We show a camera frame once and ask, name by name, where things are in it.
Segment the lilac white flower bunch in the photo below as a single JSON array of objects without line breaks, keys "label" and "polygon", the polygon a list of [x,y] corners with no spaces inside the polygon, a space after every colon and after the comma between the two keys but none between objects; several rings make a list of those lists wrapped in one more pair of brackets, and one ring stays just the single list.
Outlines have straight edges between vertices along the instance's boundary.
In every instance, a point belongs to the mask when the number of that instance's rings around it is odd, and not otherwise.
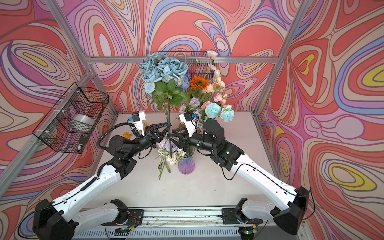
[{"label": "lilac white flower bunch", "polygon": [[181,160],[187,158],[192,148],[179,149],[172,141],[165,139],[157,144],[157,150],[160,158],[160,168],[169,165],[175,165]]}]

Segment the pale pink hydrangea bunch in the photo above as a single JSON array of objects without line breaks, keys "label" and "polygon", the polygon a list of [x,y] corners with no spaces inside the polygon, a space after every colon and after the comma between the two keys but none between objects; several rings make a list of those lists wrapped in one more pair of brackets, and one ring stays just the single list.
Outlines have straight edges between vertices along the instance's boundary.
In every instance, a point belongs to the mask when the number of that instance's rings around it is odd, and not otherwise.
[{"label": "pale pink hydrangea bunch", "polygon": [[202,108],[201,107],[194,107],[192,105],[182,103],[182,105],[179,107],[179,113],[184,114],[188,111],[193,112],[193,114],[192,114],[194,117],[193,123],[195,123],[196,127],[202,128],[203,123],[204,123]]}]

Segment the yellow poppy flower stem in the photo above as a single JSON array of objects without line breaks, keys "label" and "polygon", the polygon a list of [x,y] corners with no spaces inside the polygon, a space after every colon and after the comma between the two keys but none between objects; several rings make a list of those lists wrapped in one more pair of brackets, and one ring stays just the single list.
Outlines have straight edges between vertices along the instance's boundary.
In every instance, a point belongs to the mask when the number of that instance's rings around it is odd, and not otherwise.
[{"label": "yellow poppy flower stem", "polygon": [[140,137],[140,136],[143,136],[144,135],[144,131],[146,130],[146,128],[148,127],[148,125],[143,122],[133,122],[132,125],[134,126],[132,129],[131,129],[131,133],[129,132],[124,132],[123,133],[123,137],[126,138],[126,139],[133,139],[133,137]]}]

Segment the purple glass vase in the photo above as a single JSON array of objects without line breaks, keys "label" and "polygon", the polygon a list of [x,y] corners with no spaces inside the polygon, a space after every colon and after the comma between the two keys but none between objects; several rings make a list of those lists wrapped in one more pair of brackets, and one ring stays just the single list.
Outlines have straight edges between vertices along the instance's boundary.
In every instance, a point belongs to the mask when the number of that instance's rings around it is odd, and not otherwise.
[{"label": "purple glass vase", "polygon": [[190,147],[186,157],[178,163],[178,170],[183,175],[189,175],[195,170],[195,162],[193,159],[194,152],[195,149]]}]

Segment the purple allium flower stem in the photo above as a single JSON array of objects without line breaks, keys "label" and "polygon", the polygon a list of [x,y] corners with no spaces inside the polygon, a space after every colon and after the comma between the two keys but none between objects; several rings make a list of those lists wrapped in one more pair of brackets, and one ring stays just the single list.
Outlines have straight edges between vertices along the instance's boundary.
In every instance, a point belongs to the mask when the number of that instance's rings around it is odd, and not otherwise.
[{"label": "purple allium flower stem", "polygon": [[198,108],[201,105],[199,98],[193,97],[189,102],[191,107]]}]

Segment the mint green peony stem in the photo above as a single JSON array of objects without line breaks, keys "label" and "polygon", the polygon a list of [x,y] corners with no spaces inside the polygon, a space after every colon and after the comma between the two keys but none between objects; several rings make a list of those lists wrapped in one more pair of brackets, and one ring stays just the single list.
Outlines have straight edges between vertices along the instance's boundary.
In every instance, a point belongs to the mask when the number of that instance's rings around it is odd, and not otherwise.
[{"label": "mint green peony stem", "polygon": [[205,114],[208,119],[215,120],[221,118],[224,122],[230,122],[235,117],[235,111],[231,105],[225,105],[223,107],[216,103],[210,103],[206,106]]}]

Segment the blue hydrangea stem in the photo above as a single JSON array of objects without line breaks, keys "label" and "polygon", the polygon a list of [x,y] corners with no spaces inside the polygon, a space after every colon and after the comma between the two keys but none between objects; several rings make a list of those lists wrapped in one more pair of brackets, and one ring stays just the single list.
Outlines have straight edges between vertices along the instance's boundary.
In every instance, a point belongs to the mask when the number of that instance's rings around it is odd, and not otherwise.
[{"label": "blue hydrangea stem", "polygon": [[180,85],[184,92],[186,92],[187,89],[190,87],[190,80],[190,74],[185,74]]}]

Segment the orange artificial daisy flower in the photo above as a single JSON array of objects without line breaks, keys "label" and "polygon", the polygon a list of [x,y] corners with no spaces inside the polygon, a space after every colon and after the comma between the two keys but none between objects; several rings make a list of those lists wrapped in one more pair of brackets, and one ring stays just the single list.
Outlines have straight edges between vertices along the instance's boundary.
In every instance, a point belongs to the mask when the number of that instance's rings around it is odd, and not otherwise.
[{"label": "orange artificial daisy flower", "polygon": [[189,81],[189,94],[192,98],[197,98],[200,102],[208,101],[210,83],[203,77],[195,76]]}]

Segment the teal hydrangea stem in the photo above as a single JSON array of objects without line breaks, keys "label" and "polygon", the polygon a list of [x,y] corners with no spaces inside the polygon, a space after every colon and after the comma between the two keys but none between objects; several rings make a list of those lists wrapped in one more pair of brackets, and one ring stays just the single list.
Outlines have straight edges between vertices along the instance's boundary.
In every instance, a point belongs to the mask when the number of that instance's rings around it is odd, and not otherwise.
[{"label": "teal hydrangea stem", "polygon": [[181,87],[183,79],[189,70],[186,63],[155,52],[138,64],[142,73],[145,93],[151,95],[152,104],[159,111],[164,111],[167,122],[170,122],[172,107],[180,107],[188,101],[185,90]]}]

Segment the cream pink rose stem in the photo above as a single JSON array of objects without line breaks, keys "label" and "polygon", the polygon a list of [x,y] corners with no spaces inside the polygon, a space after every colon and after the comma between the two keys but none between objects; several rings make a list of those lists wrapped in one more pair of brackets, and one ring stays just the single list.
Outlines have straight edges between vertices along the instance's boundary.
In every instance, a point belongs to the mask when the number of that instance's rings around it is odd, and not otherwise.
[{"label": "cream pink rose stem", "polygon": [[226,84],[221,80],[215,80],[213,83],[208,84],[203,90],[203,93],[222,93],[225,90]]}]

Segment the white poppy flower stem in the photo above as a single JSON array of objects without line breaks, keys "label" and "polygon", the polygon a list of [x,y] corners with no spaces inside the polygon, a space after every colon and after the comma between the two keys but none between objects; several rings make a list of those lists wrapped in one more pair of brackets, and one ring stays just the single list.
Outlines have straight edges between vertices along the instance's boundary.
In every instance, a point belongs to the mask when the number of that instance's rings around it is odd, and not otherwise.
[{"label": "white poppy flower stem", "polygon": [[216,59],[218,53],[213,50],[199,52],[199,57],[194,60],[192,73],[195,76],[203,77],[206,80],[211,80],[215,76],[215,71],[218,70]]}]

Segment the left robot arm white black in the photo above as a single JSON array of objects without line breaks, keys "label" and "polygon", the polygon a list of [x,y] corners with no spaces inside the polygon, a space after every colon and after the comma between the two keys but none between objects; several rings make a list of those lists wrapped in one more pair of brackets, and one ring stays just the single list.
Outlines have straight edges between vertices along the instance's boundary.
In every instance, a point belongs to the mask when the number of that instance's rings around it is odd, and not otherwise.
[{"label": "left robot arm white black", "polygon": [[128,176],[137,164],[134,157],[160,143],[171,126],[171,123],[150,125],[144,133],[137,133],[134,140],[116,135],[106,147],[101,145],[104,137],[100,137],[98,148],[112,155],[112,159],[100,166],[95,175],[65,195],[52,201],[44,199],[37,204],[33,219],[33,232],[37,238],[70,240],[102,224],[126,224],[131,214],[119,199],[88,211],[82,209],[104,190]]}]

